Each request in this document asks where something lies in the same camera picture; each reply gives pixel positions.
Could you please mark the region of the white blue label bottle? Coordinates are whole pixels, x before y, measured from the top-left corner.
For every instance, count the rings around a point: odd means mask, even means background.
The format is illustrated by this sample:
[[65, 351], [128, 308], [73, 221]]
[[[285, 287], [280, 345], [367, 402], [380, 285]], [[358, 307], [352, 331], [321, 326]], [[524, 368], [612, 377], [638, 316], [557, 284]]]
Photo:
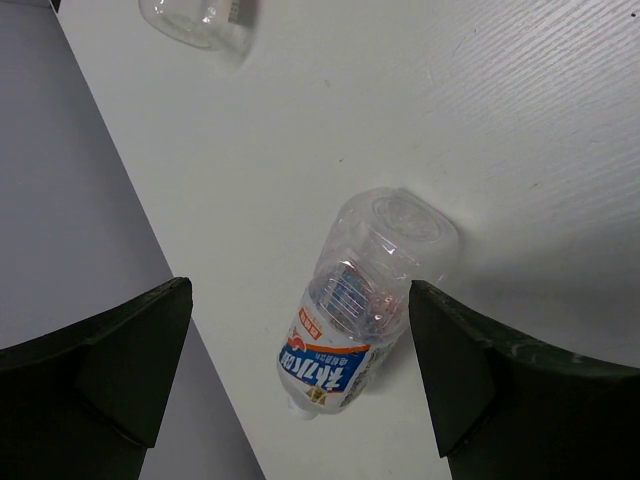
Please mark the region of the white blue label bottle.
[[289, 410], [304, 420], [344, 411], [407, 330], [412, 282], [442, 280], [459, 251], [453, 223], [406, 190], [349, 199], [277, 356]]

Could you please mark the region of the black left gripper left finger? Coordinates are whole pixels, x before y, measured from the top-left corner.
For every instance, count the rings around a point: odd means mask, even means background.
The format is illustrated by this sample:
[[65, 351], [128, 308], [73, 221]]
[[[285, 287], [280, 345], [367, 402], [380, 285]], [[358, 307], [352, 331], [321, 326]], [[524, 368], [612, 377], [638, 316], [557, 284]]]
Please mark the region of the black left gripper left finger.
[[175, 277], [1, 352], [4, 479], [136, 479], [157, 441], [193, 308]]

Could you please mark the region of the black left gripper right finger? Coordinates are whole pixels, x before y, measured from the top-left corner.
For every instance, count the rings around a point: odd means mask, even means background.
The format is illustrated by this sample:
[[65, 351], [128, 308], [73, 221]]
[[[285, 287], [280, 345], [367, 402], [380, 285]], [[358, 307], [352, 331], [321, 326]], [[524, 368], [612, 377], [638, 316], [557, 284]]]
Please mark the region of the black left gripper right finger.
[[409, 318], [455, 479], [635, 479], [639, 372], [549, 345], [425, 281]]

